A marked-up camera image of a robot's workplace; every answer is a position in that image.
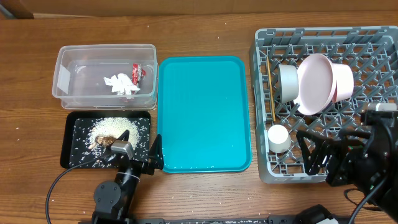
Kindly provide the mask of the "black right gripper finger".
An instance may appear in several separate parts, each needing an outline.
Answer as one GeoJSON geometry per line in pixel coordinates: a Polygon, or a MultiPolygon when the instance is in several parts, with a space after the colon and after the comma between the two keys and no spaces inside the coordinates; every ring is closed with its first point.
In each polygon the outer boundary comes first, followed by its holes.
{"type": "Polygon", "coordinates": [[[300,146],[305,173],[316,175],[325,168],[329,160],[326,151],[329,139],[316,133],[299,130],[296,138],[300,146]]]}
{"type": "Polygon", "coordinates": [[[356,131],[351,129],[341,129],[338,132],[338,137],[340,141],[343,143],[349,143],[349,142],[365,143],[371,137],[371,133],[364,131],[356,131]]]}

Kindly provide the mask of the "white cup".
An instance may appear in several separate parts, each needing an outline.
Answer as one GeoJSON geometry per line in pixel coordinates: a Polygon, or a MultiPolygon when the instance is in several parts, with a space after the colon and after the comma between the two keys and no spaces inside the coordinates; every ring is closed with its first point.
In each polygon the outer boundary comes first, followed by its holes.
{"type": "Polygon", "coordinates": [[[268,131],[269,150],[274,153],[283,153],[287,151],[291,144],[291,139],[287,128],[283,125],[275,124],[268,131]]]}

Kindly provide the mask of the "white napkin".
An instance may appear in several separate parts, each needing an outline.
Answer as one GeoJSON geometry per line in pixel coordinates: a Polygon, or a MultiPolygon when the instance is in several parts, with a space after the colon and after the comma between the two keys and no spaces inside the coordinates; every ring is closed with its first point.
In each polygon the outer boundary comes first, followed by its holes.
{"type": "Polygon", "coordinates": [[[105,85],[111,86],[111,92],[117,95],[131,95],[140,90],[125,73],[113,75],[111,78],[104,77],[103,80],[105,85]]]}

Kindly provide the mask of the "red snack wrapper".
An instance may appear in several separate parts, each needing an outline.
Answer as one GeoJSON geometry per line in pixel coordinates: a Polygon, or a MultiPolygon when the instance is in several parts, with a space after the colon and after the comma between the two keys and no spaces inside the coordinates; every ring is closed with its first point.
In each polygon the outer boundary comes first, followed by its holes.
{"type": "Polygon", "coordinates": [[[139,90],[139,84],[142,78],[144,78],[146,72],[142,69],[140,64],[134,63],[132,68],[131,79],[127,80],[127,75],[123,78],[124,94],[126,95],[125,102],[129,102],[133,99],[132,95],[135,95],[139,90]]]}

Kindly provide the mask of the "pink plate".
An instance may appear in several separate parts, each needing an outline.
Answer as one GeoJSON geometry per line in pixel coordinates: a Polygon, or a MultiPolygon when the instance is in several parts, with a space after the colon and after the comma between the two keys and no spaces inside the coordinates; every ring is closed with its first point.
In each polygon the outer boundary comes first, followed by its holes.
{"type": "Polygon", "coordinates": [[[309,55],[298,67],[298,111],[304,115],[321,112],[330,103],[336,87],[333,64],[322,54],[309,55]]]}

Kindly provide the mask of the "grey bowl with food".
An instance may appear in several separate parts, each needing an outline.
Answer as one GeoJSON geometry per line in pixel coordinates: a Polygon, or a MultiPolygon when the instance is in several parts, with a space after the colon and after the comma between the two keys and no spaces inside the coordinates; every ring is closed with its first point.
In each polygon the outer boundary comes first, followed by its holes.
{"type": "Polygon", "coordinates": [[[280,64],[278,69],[280,102],[287,103],[295,100],[299,95],[299,80],[296,67],[280,64]]]}

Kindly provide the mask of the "wooden chopstick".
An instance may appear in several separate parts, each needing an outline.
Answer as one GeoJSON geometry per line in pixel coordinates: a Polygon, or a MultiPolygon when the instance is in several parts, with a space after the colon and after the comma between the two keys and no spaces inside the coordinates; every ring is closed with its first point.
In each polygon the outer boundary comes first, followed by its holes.
{"type": "Polygon", "coordinates": [[[272,114],[272,120],[275,122],[275,109],[274,109],[274,97],[273,97],[273,89],[272,89],[272,73],[271,73],[271,64],[269,57],[266,57],[267,59],[267,74],[268,74],[268,84],[269,84],[269,95],[270,95],[270,105],[271,105],[271,114],[272,114]]]}

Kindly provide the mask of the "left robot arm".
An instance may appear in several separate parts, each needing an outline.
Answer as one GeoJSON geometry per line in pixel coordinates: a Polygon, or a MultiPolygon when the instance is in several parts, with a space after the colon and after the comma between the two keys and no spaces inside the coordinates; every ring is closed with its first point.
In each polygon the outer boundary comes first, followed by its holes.
{"type": "Polygon", "coordinates": [[[118,167],[115,179],[100,183],[94,192],[92,223],[136,223],[129,211],[142,174],[153,175],[164,168],[162,136],[157,135],[148,152],[148,161],[138,161],[128,141],[129,131],[106,147],[102,160],[118,167]]]}

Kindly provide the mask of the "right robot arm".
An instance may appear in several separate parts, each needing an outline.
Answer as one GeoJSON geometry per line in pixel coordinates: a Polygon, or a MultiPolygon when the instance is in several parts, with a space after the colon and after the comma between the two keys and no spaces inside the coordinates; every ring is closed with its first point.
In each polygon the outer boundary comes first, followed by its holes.
{"type": "Polygon", "coordinates": [[[352,212],[352,223],[366,203],[397,219],[397,112],[366,110],[361,122],[371,130],[340,129],[333,140],[297,131],[305,172],[327,170],[326,182],[337,187],[353,184],[364,198],[352,212]]]}

